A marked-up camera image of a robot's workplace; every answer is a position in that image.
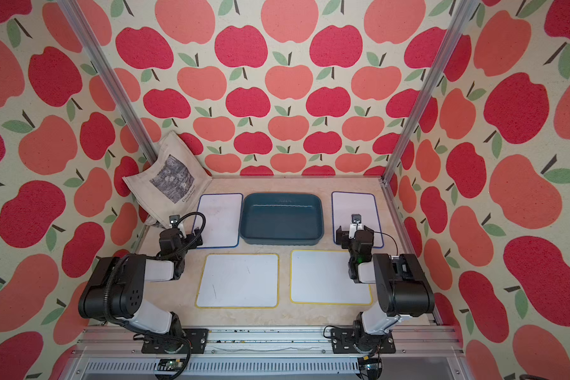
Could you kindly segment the yellow-framed whiteboard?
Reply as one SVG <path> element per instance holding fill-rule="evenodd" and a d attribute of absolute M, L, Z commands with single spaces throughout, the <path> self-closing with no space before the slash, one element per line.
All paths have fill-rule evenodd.
<path fill-rule="evenodd" d="M 202 309 L 271 309 L 279 303 L 280 258 L 275 253 L 206 257 L 196 296 Z"/>
<path fill-rule="evenodd" d="M 370 306 L 370 286 L 348 275 L 346 251 L 291 252 L 290 299 L 299 304 Z"/>

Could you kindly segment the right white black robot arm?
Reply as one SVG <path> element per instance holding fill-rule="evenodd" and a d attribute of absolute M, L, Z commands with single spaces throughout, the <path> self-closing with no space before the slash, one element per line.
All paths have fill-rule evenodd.
<path fill-rule="evenodd" d="M 375 231 L 364 225 L 337 229 L 336 243 L 349 252 L 349 278 L 354 283 L 373 283 L 377 301 L 357 315 L 352 327 L 332 327 L 329 339 L 335 354 L 392 354 L 396 352 L 394 326 L 433 313 L 434 294 L 417 256 L 373 253 L 374 239 Z"/>

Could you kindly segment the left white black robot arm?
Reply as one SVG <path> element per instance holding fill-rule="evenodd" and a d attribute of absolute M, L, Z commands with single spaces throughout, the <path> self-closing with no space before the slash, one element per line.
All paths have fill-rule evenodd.
<path fill-rule="evenodd" d="M 100 259 L 79 299 L 80 316 L 133 332 L 142 341 L 143 354 L 203 354 L 208 330 L 185 329 L 176 313 L 160 309 L 144 292 L 149 283 L 180 280 L 186 254 L 203 244 L 202 232 L 170 228 L 160 233 L 156 256 Z"/>

